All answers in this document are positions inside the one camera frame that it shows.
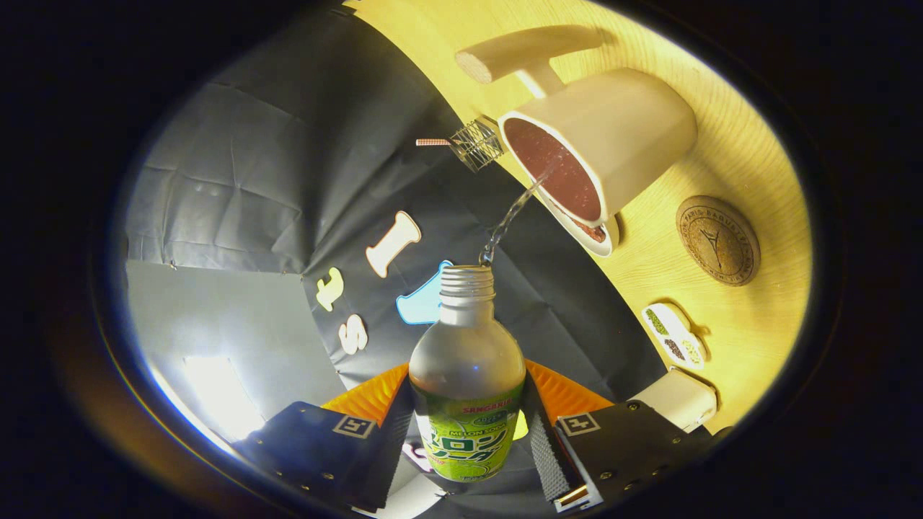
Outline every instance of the foam letter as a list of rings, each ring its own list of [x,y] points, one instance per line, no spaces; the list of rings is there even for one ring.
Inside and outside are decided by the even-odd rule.
[[[330,281],[326,284],[323,279],[318,279],[318,303],[328,312],[333,311],[333,301],[343,295],[343,276],[336,267],[328,271]]]
[[[345,324],[340,325],[338,335],[340,335],[340,345],[343,351],[349,355],[355,354],[357,350],[366,349],[366,344],[368,344],[366,326],[362,318],[355,314],[349,316]]]
[[[409,296],[397,299],[398,314],[407,324],[429,324],[439,320],[439,287],[442,270],[452,265],[447,259],[439,263],[436,274]]]
[[[401,254],[404,247],[420,241],[420,228],[404,211],[394,215],[394,225],[381,238],[378,245],[366,248],[366,258],[378,277],[388,276],[388,265]]]

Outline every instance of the blue foam shape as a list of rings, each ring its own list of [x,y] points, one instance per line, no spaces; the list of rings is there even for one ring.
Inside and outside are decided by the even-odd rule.
[[[439,286],[442,283],[442,270],[451,267],[452,262],[445,259],[439,263],[436,275],[417,288],[409,296],[398,296],[398,315],[407,324],[432,324],[439,320]]]

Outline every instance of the melon soda bottle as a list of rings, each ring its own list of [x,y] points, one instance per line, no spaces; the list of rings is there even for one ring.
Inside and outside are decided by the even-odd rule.
[[[410,359],[426,457],[440,476],[475,482],[506,461],[525,381],[522,351],[494,318],[489,266],[442,272],[439,321]]]

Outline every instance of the brown liquid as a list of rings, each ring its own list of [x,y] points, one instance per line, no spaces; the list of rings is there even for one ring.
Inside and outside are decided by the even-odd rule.
[[[507,119],[503,123],[503,130],[509,147],[516,152],[533,180],[545,170],[550,161],[561,161],[542,185],[558,204],[584,220],[600,217],[599,197],[593,181],[577,157],[563,144],[542,128],[522,119]]]
[[[559,205],[557,205],[555,202],[551,202],[551,203],[554,204],[554,206],[557,207],[558,209],[561,209],[561,207],[560,207]],[[593,240],[595,240],[596,243],[603,243],[603,242],[605,241],[605,230],[603,230],[603,226],[602,226],[602,225],[600,225],[600,226],[598,226],[598,227],[590,227],[589,225],[584,225],[584,224],[582,224],[582,223],[580,223],[580,222],[574,220],[573,218],[570,218],[570,220],[571,220],[572,222],[574,222],[574,224],[576,224],[578,227],[580,227],[580,229],[581,229],[584,233],[586,233],[590,238],[592,238]]]

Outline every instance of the white figure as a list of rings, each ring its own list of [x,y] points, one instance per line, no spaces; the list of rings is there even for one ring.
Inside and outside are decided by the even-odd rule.
[[[414,219],[404,211],[394,215],[394,225],[374,247],[366,248],[366,258],[378,277],[388,276],[388,265],[412,243],[420,241],[420,228]]]
[[[368,344],[366,326],[362,318],[356,314],[349,316],[349,319],[340,325],[338,335],[340,335],[340,345],[343,351],[349,355],[355,355],[356,351],[366,349],[366,344]]]

